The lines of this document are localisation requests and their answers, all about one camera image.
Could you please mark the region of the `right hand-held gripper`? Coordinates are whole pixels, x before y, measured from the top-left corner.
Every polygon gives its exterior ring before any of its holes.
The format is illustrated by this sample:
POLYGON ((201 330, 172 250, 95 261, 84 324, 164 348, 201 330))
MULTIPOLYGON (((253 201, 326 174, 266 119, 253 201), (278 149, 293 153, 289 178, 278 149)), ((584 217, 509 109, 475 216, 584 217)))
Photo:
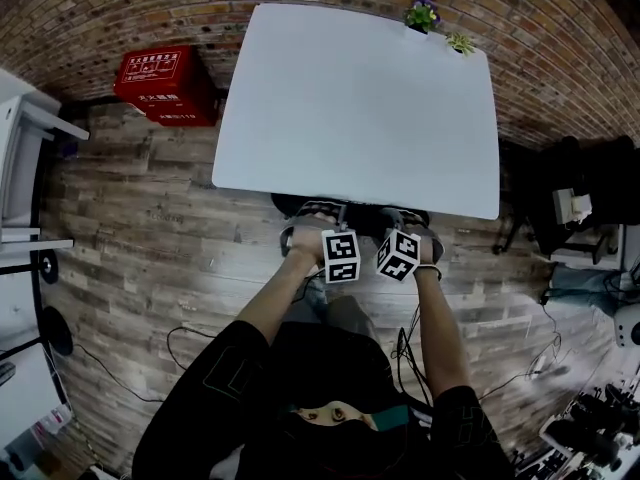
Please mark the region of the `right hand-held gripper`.
POLYGON ((380 210, 384 224, 384 240, 379 245, 376 272, 388 279, 404 281, 420 265, 422 235, 410 232, 407 226, 428 227, 424 214, 409 210, 383 207, 380 210))

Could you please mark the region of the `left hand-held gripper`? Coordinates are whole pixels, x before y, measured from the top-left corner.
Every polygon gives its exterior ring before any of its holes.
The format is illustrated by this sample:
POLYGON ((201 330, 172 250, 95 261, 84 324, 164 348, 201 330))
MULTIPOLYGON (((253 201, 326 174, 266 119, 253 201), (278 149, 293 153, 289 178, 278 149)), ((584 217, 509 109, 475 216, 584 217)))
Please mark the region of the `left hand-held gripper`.
POLYGON ((345 216, 347 206, 331 201, 308 201, 298 216, 303 224, 321 232, 325 280, 329 284, 357 281, 361 254, 356 232, 345 216))

